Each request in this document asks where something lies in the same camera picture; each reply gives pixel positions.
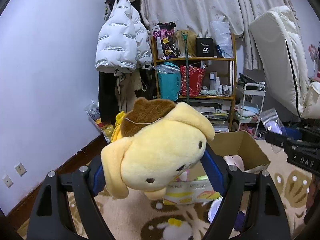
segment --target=red bag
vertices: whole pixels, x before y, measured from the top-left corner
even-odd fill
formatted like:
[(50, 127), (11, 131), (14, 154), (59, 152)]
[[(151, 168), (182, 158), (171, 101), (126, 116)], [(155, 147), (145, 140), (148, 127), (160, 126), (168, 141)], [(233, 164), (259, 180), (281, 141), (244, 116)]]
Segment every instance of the red bag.
[[(205, 70), (206, 69), (193, 67), (189, 65), (189, 96), (196, 97), (197, 95), (200, 94)], [(180, 71), (181, 71), (181, 94), (185, 96), (187, 94), (186, 66), (180, 66)]]

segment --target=beige rug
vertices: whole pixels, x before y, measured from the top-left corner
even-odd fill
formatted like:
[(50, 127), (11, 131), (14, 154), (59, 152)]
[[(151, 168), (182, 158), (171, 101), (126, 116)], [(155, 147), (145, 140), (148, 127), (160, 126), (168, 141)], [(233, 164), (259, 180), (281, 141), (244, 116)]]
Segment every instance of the beige rug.
[[(271, 164), (268, 171), (281, 195), (287, 212), (292, 236), (303, 228), (305, 205), (311, 174), (286, 162), (286, 154), (275, 154), (264, 140), (258, 140), (260, 148), (268, 156)], [(79, 235), (86, 237), (76, 208), (73, 193), (68, 194), (73, 220)], [(246, 209), (248, 194), (244, 195), (241, 210)], [(106, 190), (95, 198), (108, 227), (117, 240), (201, 240), (206, 233), (207, 219), (211, 203), (166, 206), (161, 200), (150, 201), (136, 190), (130, 190), (129, 197), (117, 200)], [(170, 218), (181, 220), (175, 222)], [(18, 230), (26, 239), (28, 221)]]

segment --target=brown baseboard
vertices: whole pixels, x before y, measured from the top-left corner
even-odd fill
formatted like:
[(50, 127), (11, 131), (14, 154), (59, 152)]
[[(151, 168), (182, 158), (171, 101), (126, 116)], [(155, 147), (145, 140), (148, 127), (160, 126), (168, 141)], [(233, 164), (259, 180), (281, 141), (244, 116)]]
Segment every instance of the brown baseboard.
[[(106, 140), (101, 134), (85, 146), (81, 151), (77, 152), (62, 166), (57, 169), (58, 174), (74, 172), (78, 167), (86, 165), (93, 157), (101, 153), (103, 147), (107, 145)], [(24, 197), (7, 215), (10, 225), (18, 230), (22, 224), (30, 217), (33, 204), (41, 187), (41, 184), (33, 189), (26, 197)]]

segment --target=silver screw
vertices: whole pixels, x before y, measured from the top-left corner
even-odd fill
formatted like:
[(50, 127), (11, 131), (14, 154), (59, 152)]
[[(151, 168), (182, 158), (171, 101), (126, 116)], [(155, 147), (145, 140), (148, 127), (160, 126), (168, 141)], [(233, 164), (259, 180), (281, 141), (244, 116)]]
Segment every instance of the silver screw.
[(269, 172), (266, 171), (266, 170), (262, 171), (261, 174), (262, 174), (263, 176), (265, 176), (265, 177), (268, 177), (268, 176), (269, 176)]
[(87, 170), (88, 170), (88, 166), (86, 166), (86, 165), (81, 166), (81, 167), (79, 168), (79, 171), (81, 171), (81, 172), (85, 172), (85, 171), (87, 171)]
[(237, 171), (238, 168), (237, 168), (237, 166), (235, 166), (235, 165), (230, 165), (230, 166), (229, 166), (229, 170), (231, 170), (231, 171)]
[(55, 172), (55, 171), (50, 171), (50, 172), (48, 173), (48, 177), (50, 177), (50, 178), (54, 177), (55, 175), (56, 175), (56, 172)]

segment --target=curtain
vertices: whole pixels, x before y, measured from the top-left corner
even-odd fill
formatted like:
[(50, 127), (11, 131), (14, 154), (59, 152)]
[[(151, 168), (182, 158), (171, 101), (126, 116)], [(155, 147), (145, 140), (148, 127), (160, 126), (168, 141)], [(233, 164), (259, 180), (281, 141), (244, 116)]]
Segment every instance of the curtain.
[(249, 24), (259, 15), (265, 13), (269, 9), (288, 5), (292, 10), (291, 0), (238, 0), (242, 12), (242, 18), (244, 22), (244, 68), (262, 69), (262, 62), (255, 45), (252, 34), (249, 32)]
[(242, 36), (244, 25), (238, 0), (143, 0), (151, 28), (161, 23), (175, 22), (177, 30), (192, 30), (209, 35), (210, 21), (230, 23), (230, 30)]

